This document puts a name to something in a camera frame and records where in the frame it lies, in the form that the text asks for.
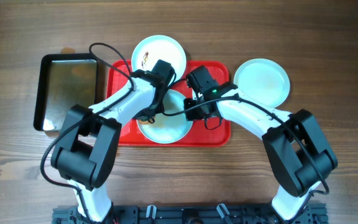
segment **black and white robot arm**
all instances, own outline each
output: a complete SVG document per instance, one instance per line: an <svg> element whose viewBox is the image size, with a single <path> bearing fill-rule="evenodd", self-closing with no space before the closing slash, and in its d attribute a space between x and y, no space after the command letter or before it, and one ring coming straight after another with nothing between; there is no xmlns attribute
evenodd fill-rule
<svg viewBox="0 0 358 224"><path fill-rule="evenodd" d="M112 201L107 195L105 181L114 165L121 127L132 118L152 121L153 115L160 112L160 104L172 76L173 69L163 61L158 61L152 72L134 72L131 75L134 91L130 95L87 125L71 131L56 145L51 164L64 179L82 190L92 221L113 223ZM292 128L299 138L305 140L315 164L326 178L336 168L337 160L313 115L305 110L291 114L262 105L231 83L218 85L205 67L193 70L186 79L189 87L200 96L200 99L193 102L193 106L205 103L192 110L193 114L186 114L186 117L205 119L206 114L208 117L213 114L240 124L263 140L274 176L280 184L272 200L272 207L282 220L291 220L308 200L308 192L315 189L320 180L305 155L292 148L293 138L283 128L283 124L266 111L285 122L287 128ZM89 109L73 107L67 114L62 131L103 110L124 96L130 88L131 84L128 82L113 96ZM210 100L214 100L214 103L206 103ZM246 102L252 102L265 111ZM94 146L80 142L79 134L97 135ZM78 211L86 216L78 195L77 201Z"/></svg>

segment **empty white plate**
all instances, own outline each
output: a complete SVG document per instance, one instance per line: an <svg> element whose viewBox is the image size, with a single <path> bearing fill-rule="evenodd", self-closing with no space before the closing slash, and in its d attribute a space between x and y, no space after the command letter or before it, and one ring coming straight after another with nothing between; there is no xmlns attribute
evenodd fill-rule
<svg viewBox="0 0 358 224"><path fill-rule="evenodd" d="M234 84L247 96L272 108L290 93L290 80L277 63L257 58L243 63L234 75Z"/></svg>
<svg viewBox="0 0 358 224"><path fill-rule="evenodd" d="M175 90L168 90L162 101L167 114L176 113L184 110L183 100L186 97ZM165 116L156 114L153 124L140 124L137 126L141 133L153 142L160 144L170 144L185 137L193 125L192 121L186 119L186 115Z"/></svg>
<svg viewBox="0 0 358 224"><path fill-rule="evenodd" d="M153 35L142 40L132 54L132 70L151 71L161 59L171 64L179 80L185 72L186 54L181 45L165 35Z"/></svg>

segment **red rectangular tray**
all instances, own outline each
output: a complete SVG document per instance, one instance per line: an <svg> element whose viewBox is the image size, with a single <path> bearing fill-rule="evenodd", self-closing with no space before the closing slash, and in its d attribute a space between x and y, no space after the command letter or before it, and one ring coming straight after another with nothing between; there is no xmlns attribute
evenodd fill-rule
<svg viewBox="0 0 358 224"><path fill-rule="evenodd" d="M126 72L127 68L124 61L120 60L113 64L115 67ZM228 82L230 80L229 71L226 66L220 62L214 61L187 61L184 75L191 72L193 69L204 65L212 77L218 81L219 84ZM107 93L109 98L112 94L117 92L127 83L127 79L120 73L113 69L109 71ZM187 87L186 82L181 82L173 87L174 90L179 91L185 97L191 98L191 88ZM219 118L210 118L208 120L209 127L216 127L219 124ZM204 121L194 121L189 133L181 140L171 144L159 144L147 139L138 129L136 120L128 122L121 130L119 139L120 146L160 146L160 147L219 147L227 143L230 139L231 128L230 121L223 120L222 125L214 130L207 130L204 127Z"/></svg>

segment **wood grain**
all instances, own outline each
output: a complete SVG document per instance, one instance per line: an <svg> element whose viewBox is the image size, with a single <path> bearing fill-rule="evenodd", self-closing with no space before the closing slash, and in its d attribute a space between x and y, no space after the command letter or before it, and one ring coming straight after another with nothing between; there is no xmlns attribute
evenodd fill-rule
<svg viewBox="0 0 358 224"><path fill-rule="evenodd" d="M0 223L50 223L52 208L76 204L39 172L55 137L32 127L41 58L93 42L130 58L154 34L232 74L252 58L283 66L291 93L280 109L310 110L339 161L330 195L313 200L331 223L358 223L358 1L65 2L0 0ZM108 180L116 205L268 202L277 187L262 143L235 124L219 148L122 147Z"/></svg>

